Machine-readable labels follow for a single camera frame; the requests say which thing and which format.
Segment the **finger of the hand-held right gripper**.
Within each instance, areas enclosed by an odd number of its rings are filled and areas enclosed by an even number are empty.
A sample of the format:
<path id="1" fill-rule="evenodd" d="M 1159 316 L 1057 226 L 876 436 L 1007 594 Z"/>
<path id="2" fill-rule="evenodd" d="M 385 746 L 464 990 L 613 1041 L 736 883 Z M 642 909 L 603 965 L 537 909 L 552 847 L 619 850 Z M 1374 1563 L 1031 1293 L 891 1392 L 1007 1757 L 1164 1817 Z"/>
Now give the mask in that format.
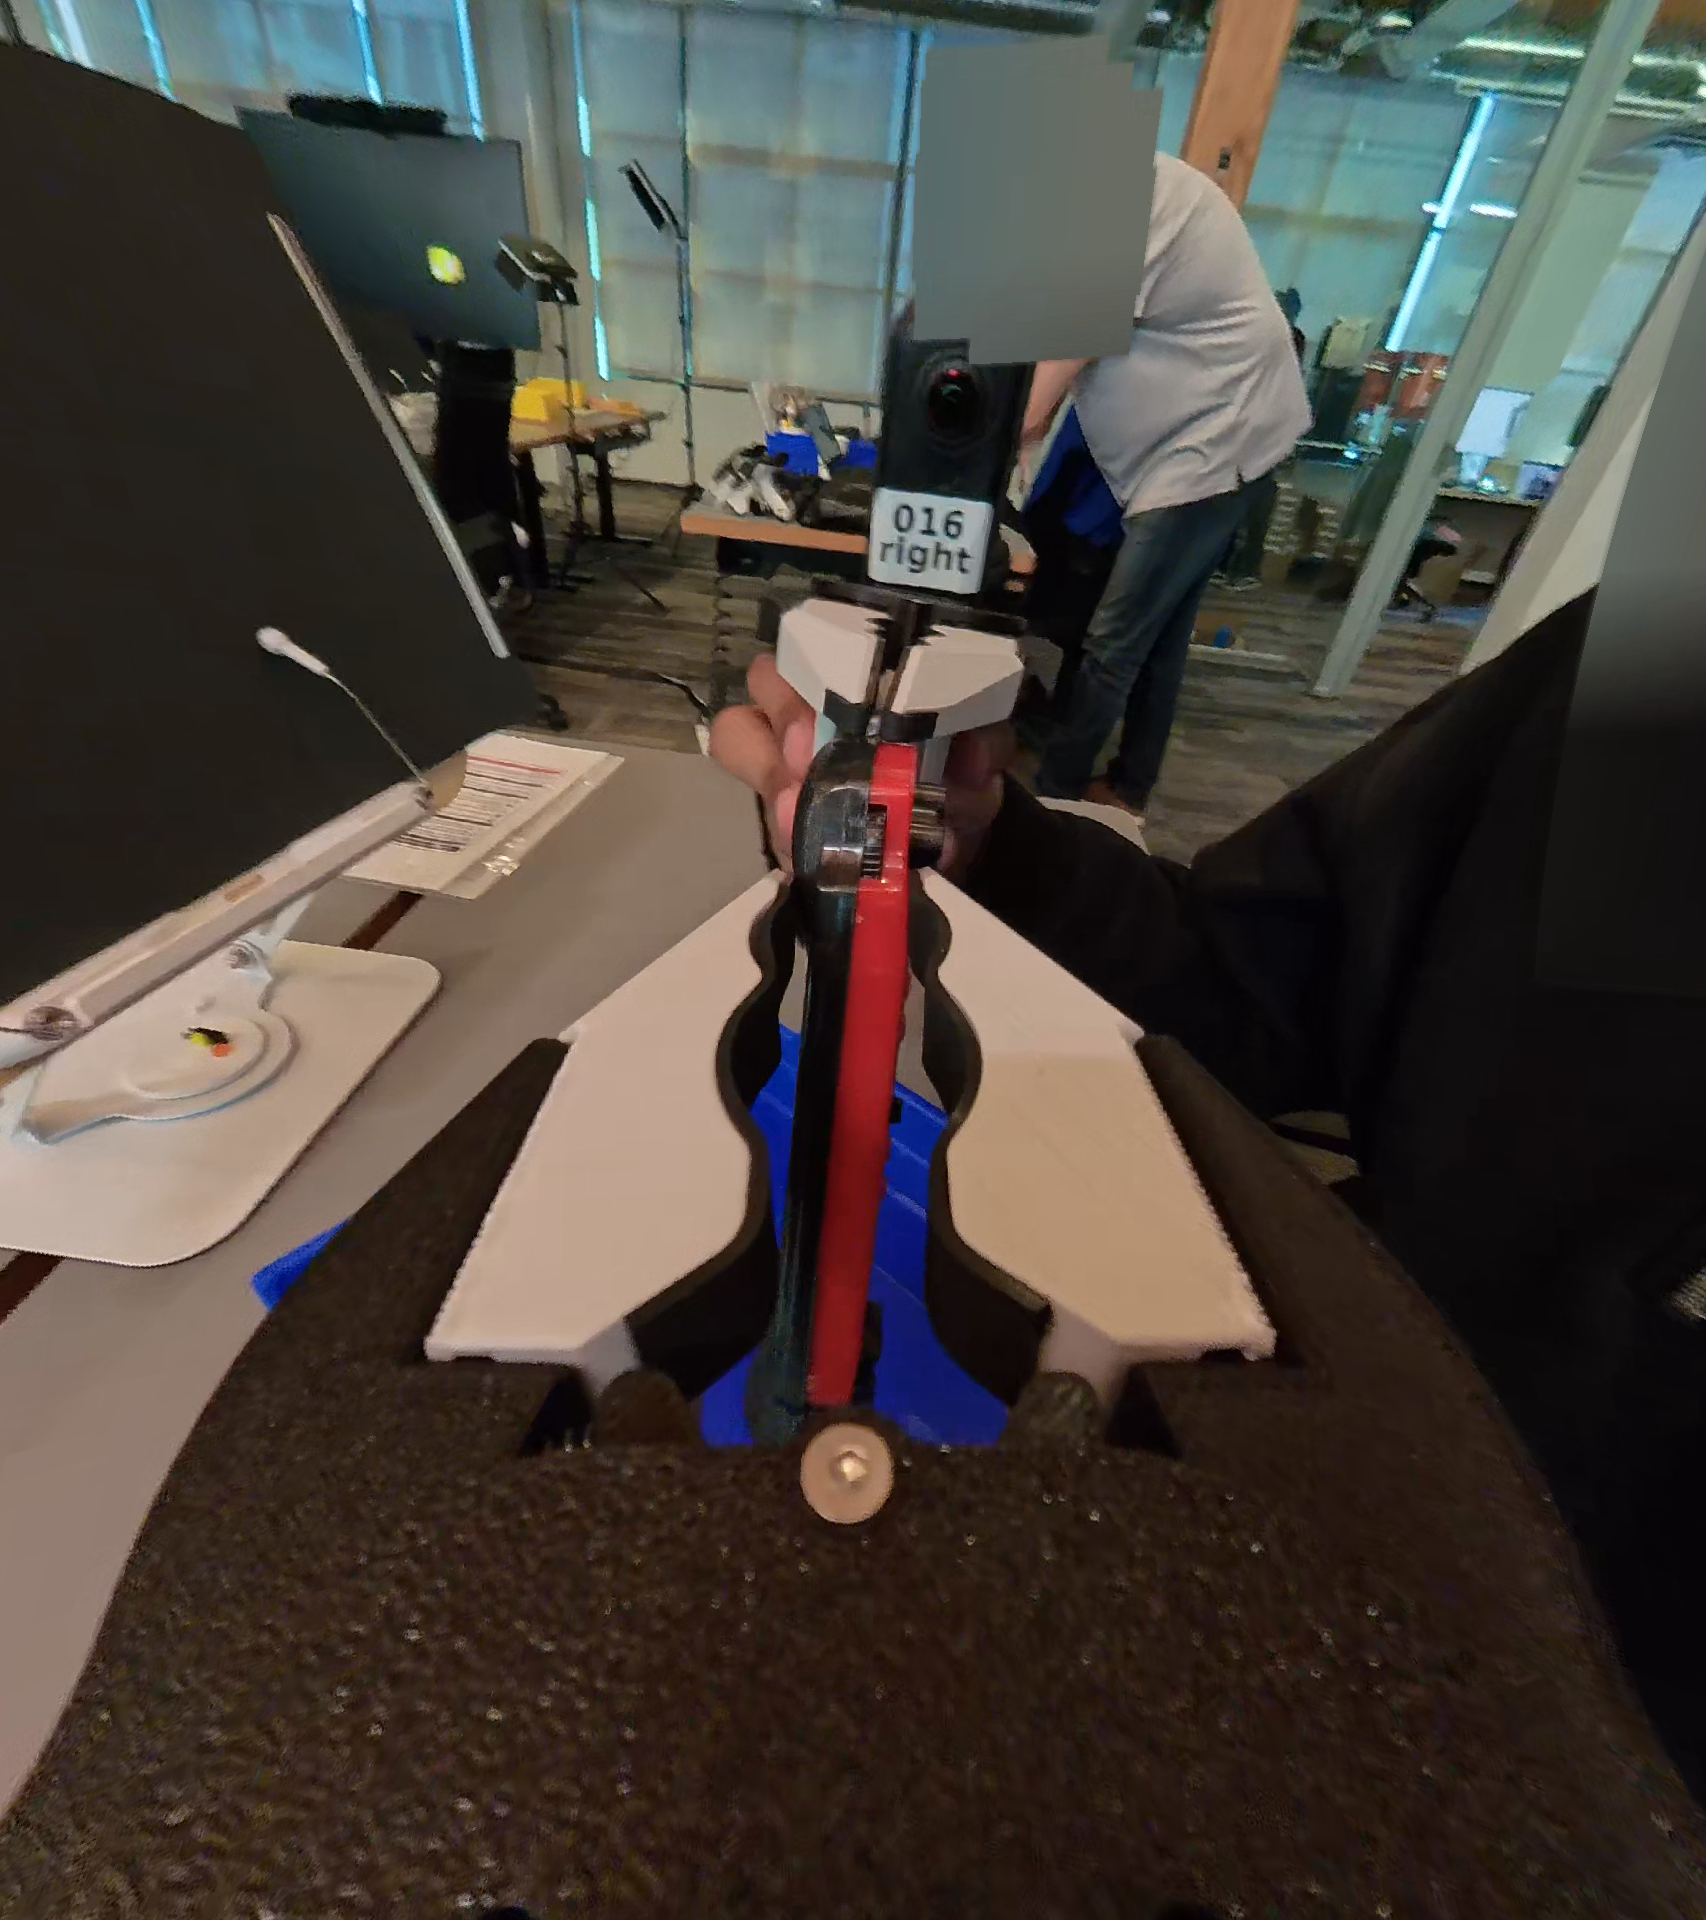
<path id="1" fill-rule="evenodd" d="M 773 664 L 810 709 L 817 741 L 882 741 L 895 691 L 895 616 L 810 596 L 778 629 Z"/>
<path id="2" fill-rule="evenodd" d="M 888 717 L 903 723 L 1005 723 L 1026 664 L 1016 636 L 936 624 L 894 673 Z"/>

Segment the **blue plastic bin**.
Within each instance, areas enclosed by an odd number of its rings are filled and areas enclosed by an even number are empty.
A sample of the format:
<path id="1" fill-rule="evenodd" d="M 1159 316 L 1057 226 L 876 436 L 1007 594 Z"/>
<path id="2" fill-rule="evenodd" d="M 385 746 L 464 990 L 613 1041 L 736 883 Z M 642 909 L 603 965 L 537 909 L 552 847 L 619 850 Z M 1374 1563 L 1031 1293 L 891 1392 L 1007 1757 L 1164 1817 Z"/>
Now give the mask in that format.
<path id="1" fill-rule="evenodd" d="M 780 1067 L 750 1109 L 772 1153 L 775 1212 L 786 1201 L 800 1036 L 782 1025 L 780 1044 Z M 945 1114 L 929 1100 L 902 1084 L 894 1086 L 886 1191 L 867 1287 L 867 1303 L 882 1312 L 872 1406 L 914 1445 L 985 1449 L 1003 1434 L 1007 1409 L 951 1361 L 931 1329 L 923 1298 L 931 1151 L 943 1121 Z M 260 1306 L 266 1312 L 276 1309 L 340 1233 L 341 1227 L 334 1227 L 257 1269 L 250 1287 Z M 705 1445 L 750 1445 L 746 1381 L 747 1363 L 742 1358 L 700 1397 L 697 1425 Z"/>

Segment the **large black board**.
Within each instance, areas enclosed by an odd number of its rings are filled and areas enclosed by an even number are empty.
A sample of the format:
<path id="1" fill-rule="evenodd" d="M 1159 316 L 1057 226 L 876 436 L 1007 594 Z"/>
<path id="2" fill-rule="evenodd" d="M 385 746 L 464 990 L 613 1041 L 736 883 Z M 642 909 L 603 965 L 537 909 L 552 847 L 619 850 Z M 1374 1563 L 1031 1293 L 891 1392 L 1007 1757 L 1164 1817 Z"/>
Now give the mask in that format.
<path id="1" fill-rule="evenodd" d="M 532 718 L 246 137 L 0 41 L 0 1009 Z"/>

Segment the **paper sheet in plastic sleeve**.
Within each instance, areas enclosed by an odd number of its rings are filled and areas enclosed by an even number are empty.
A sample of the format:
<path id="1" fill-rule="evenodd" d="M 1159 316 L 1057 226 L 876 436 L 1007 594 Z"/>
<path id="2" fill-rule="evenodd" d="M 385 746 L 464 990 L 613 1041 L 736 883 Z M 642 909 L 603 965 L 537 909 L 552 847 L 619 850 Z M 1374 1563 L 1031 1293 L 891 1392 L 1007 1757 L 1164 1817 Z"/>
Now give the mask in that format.
<path id="1" fill-rule="evenodd" d="M 479 901 L 513 876 L 625 756 L 529 732 L 487 732 L 464 754 L 449 805 L 346 873 L 393 893 Z"/>

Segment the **large black monitor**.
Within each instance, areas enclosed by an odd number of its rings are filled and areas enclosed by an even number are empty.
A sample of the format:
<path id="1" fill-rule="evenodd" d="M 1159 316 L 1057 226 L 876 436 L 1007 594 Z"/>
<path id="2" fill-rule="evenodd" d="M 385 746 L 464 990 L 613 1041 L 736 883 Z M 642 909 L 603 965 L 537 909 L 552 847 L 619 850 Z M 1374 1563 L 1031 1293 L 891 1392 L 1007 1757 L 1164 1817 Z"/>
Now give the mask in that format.
<path id="1" fill-rule="evenodd" d="M 537 302 L 498 266 L 529 239 L 513 138 L 379 133 L 241 109 L 271 193 L 340 307 L 434 345 L 537 352 Z"/>

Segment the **white laptop stand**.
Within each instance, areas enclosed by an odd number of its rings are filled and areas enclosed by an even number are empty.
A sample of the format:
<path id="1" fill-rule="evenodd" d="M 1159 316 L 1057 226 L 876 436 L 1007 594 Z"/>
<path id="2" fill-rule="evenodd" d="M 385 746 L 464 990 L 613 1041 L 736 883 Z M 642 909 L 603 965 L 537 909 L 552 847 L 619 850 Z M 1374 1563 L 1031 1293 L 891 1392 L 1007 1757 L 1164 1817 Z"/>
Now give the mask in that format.
<path id="1" fill-rule="evenodd" d="M 256 1215 L 439 988 L 432 963 L 291 931 L 430 815 L 390 784 L 0 1009 L 0 1250 L 162 1269 Z"/>

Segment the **black tripod light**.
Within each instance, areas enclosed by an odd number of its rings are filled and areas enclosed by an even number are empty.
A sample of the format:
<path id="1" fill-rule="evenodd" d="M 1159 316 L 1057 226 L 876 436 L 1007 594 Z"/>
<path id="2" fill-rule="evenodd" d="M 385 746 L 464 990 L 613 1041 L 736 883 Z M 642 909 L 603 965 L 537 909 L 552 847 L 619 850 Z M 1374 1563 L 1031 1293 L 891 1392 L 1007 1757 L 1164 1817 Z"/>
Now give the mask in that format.
<path id="1" fill-rule="evenodd" d="M 681 507 L 689 509 L 695 504 L 702 493 L 702 476 L 697 466 L 697 449 L 695 449 L 695 420 L 693 420 L 693 292 L 692 292 L 692 246 L 687 229 L 662 193 L 656 180 L 650 178 L 646 167 L 640 160 L 627 160 L 619 169 L 619 177 L 625 180 L 635 204 L 640 207 L 642 217 L 647 221 L 650 229 L 660 234 L 673 253 L 673 281 L 676 281 L 676 333 L 677 333 L 677 372 L 676 372 L 676 391 L 680 400 L 680 436 L 681 436 L 681 454 L 684 454 L 684 488 L 681 488 Z"/>

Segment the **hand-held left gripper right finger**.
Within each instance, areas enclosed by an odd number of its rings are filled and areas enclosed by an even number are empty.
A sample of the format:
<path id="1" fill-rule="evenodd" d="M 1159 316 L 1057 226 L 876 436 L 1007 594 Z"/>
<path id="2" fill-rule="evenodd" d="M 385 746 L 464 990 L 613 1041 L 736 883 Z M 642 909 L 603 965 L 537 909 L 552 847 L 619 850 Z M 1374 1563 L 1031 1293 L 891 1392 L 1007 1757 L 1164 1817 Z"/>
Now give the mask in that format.
<path id="1" fill-rule="evenodd" d="M 1046 1374 L 1267 1363 L 1276 1331 L 1168 1117 L 1143 1030 L 953 883 L 915 895 L 922 1063 L 943 1109 L 925 1309 L 1003 1405 Z"/>

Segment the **person's right forearm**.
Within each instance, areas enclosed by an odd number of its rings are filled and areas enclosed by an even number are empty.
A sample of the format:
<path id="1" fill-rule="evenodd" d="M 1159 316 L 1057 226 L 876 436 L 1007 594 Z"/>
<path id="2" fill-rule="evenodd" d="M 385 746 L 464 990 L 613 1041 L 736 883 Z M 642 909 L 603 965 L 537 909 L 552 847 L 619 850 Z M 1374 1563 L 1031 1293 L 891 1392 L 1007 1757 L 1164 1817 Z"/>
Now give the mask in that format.
<path id="1" fill-rule="evenodd" d="M 1335 1114 L 1369 1153 L 1423 910 L 1315 787 L 1179 865 L 1000 779 L 963 891 L 1256 1118 Z"/>

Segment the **person's right hand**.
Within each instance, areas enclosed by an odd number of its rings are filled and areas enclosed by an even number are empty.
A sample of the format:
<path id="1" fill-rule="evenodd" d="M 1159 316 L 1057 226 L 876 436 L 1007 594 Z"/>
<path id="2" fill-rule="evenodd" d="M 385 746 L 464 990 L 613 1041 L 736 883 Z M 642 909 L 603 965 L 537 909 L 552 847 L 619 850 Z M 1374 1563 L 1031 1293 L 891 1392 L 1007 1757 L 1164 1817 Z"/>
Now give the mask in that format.
<path id="1" fill-rule="evenodd" d="M 816 746 L 817 709 L 769 652 L 750 662 L 744 701 L 721 709 L 710 726 L 710 758 L 752 793 L 767 862 L 782 876 L 791 875 L 796 811 Z"/>

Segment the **red handheld game toy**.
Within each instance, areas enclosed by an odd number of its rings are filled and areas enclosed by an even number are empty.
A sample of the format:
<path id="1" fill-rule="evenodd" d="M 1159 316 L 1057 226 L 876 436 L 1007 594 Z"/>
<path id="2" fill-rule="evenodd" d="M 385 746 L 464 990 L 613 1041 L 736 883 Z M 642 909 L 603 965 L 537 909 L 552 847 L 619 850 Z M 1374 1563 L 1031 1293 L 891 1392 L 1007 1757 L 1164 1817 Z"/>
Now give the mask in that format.
<path id="1" fill-rule="evenodd" d="M 834 739 L 798 790 L 791 907 L 805 963 L 773 1317 L 744 1388 L 750 1439 L 782 1447 L 857 1402 L 903 1036 L 914 868 L 943 805 L 905 743 Z"/>

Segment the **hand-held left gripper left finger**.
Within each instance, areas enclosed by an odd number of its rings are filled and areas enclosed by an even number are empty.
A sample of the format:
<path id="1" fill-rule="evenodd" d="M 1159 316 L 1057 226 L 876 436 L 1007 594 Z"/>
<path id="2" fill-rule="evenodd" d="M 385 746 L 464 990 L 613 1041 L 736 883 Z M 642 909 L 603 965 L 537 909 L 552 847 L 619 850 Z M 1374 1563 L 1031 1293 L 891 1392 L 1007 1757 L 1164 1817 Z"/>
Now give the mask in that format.
<path id="1" fill-rule="evenodd" d="M 752 1102 L 791 937 L 761 876 L 567 1027 L 423 1338 L 438 1365 L 635 1371 L 705 1395 L 766 1336 L 778 1252 Z"/>

